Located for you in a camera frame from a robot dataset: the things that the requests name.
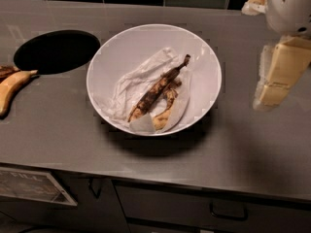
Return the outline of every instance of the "cabinet handle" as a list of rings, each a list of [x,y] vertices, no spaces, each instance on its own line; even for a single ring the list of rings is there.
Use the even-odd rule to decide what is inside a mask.
[[[247,210],[243,207],[243,216],[227,216],[227,215],[220,215],[215,213],[213,203],[210,203],[210,212],[211,215],[221,219],[229,219],[229,220],[236,220],[236,221],[245,221],[248,218]]]
[[[90,178],[88,180],[88,189],[91,191],[91,193],[94,195],[96,199],[100,197],[101,188],[98,188],[97,192],[93,189],[93,178]]]

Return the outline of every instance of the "black round object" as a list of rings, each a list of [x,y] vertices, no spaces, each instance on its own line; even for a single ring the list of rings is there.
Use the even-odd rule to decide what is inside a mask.
[[[20,70],[58,74],[87,64],[100,48],[98,39],[84,31],[61,30],[23,44],[14,56]]]

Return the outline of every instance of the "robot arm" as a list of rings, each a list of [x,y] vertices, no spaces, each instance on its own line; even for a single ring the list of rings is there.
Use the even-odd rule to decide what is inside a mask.
[[[263,48],[253,103],[257,111],[271,111],[311,62],[311,0],[249,0],[242,13],[265,13],[268,26],[281,36],[276,46]]]

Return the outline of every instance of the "countertop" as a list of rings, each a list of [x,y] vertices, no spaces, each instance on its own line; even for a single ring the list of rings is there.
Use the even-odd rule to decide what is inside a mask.
[[[164,23],[215,51],[223,84],[216,104],[172,136],[136,137],[101,119],[86,92],[87,65],[40,76],[0,121],[0,162],[116,178],[311,199],[311,71],[278,109],[252,109],[263,45],[279,36],[264,16],[238,11],[0,0],[0,62],[40,34],[79,29],[103,44],[136,25]]]

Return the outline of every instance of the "bowl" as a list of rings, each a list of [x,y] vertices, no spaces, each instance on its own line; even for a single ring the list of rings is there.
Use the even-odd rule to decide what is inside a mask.
[[[164,48],[172,48],[181,56],[191,56],[190,99],[177,124],[151,136],[170,135],[186,129],[211,109],[221,89],[222,72],[219,60],[210,46],[186,29],[165,24],[147,24],[127,29],[111,38],[101,46],[89,64],[87,93],[94,110],[104,120],[124,132],[146,135],[115,123],[98,101],[111,99],[116,83],[123,75],[132,72]]]

